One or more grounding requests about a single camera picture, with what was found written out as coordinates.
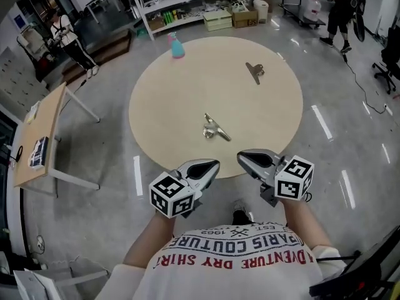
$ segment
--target hand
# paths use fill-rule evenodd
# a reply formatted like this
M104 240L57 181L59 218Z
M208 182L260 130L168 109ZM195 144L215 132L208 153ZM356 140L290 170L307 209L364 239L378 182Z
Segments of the hand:
M280 198L279 201L281 201L284 206L292 208L300 206L300 204L304 202L303 200L298 201L298 200L282 199L282 198Z

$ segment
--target cardboard box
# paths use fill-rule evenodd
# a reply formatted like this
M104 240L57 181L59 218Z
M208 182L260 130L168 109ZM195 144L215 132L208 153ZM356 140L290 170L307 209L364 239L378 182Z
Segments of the cardboard box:
M268 3L268 13L272 13L274 10L274 1L273 0L263 0Z
M254 27L258 23L258 12L253 7L247 7L249 11L244 12L232 12L232 8L229 8L229 13L232 14L232 22L235 28Z
M164 19L161 17L154 18L147 22L151 30L157 30L165 26Z

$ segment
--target desk leg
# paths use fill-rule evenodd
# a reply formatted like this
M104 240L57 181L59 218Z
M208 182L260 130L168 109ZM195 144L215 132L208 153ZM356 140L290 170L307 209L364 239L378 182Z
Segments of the desk leg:
M90 6L87 6L87 8L89 9L89 12L92 14L94 20L95 20L97 23L100 23L100 22L98 21L98 19L96 18L96 16L94 15L92 8L91 8Z
M78 186L98 190L100 186L97 183L89 182L78 177L70 176L69 174L63 173L61 171L55 170L52 167L49 168L49 174L60 180L67 181L69 183L77 184Z
M82 109L85 113L87 113L88 116L92 117L96 123L100 122L100 118L97 117L88 107L86 107L81 100L79 100L75 94L73 94L68 88L65 89L66 92L69 94L69 96L71 97L71 99L73 101L75 101Z
M20 188L22 188L24 190L28 190L28 191L33 191L34 193L41 193L41 194L45 194L47 196L51 196L53 198L58 198L57 193L54 193L54 192L36 189L35 187L31 187L31 186L21 186Z

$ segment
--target storage box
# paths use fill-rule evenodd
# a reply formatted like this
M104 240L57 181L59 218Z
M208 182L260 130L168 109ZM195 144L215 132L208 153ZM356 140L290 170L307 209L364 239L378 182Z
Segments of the storage box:
M258 12L253 7L247 7L249 11L244 12L232 12L229 8L229 12L232 14L233 26L235 28L253 27L257 26L258 23Z
M232 14L226 10L206 12L203 18L208 31L232 27Z
M268 13L272 13L274 9L274 1L273 0L263 0L268 3Z
M153 20L150 20L147 23L149 24L149 27L152 31L165 26L164 19L161 17L154 18Z

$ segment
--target woman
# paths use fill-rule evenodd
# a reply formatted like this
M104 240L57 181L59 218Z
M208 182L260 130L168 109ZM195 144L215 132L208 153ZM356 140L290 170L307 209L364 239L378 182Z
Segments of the woman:
M86 76L90 79L99 72L99 66L88 55L78 36L74 34L74 28L66 14L61 15L60 11L51 9L48 13L51 18L51 33L54 39L60 39L60 46L73 58L83 69L86 70Z

